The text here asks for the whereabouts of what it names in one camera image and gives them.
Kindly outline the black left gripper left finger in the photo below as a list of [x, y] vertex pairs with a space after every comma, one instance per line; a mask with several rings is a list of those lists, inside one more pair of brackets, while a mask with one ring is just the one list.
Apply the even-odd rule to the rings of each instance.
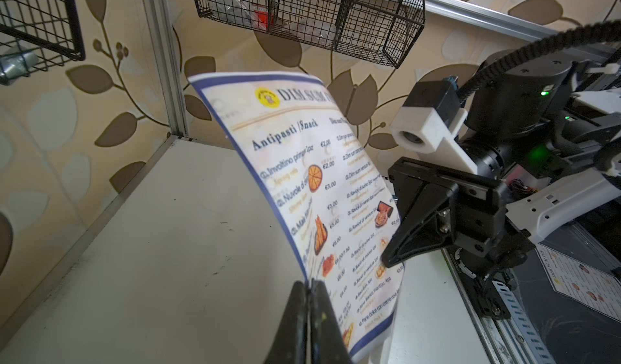
[[307, 286], [302, 282], [295, 282], [265, 363], [304, 364], [306, 362], [308, 315]]

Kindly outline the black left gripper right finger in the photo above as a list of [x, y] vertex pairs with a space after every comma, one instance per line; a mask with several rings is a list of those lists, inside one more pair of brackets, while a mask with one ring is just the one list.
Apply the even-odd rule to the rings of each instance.
[[308, 305], [310, 362], [352, 364], [324, 281], [312, 281]]

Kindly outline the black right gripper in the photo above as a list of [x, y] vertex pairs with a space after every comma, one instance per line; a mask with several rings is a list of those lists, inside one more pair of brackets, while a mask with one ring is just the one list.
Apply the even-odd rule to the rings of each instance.
[[506, 185], [493, 178], [402, 157], [388, 170], [400, 225], [383, 250], [387, 268], [453, 248], [474, 277], [522, 265], [533, 250], [507, 217]]

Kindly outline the white Dim Sum Inn menu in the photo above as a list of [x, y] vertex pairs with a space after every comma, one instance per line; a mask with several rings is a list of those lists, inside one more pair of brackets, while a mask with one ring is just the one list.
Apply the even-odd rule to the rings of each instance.
[[381, 259], [396, 200], [324, 83], [288, 71], [189, 80], [272, 207], [307, 281], [325, 284], [359, 361], [390, 335], [404, 265]]

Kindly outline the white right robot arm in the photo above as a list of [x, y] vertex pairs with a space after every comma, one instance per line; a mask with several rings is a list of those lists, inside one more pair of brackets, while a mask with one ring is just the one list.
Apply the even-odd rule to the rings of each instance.
[[508, 56], [491, 55], [464, 85], [417, 82], [397, 112], [391, 134], [416, 158], [388, 172], [401, 224], [383, 265], [453, 249], [466, 275], [487, 281], [619, 197], [619, 113], [573, 106], [587, 61]]

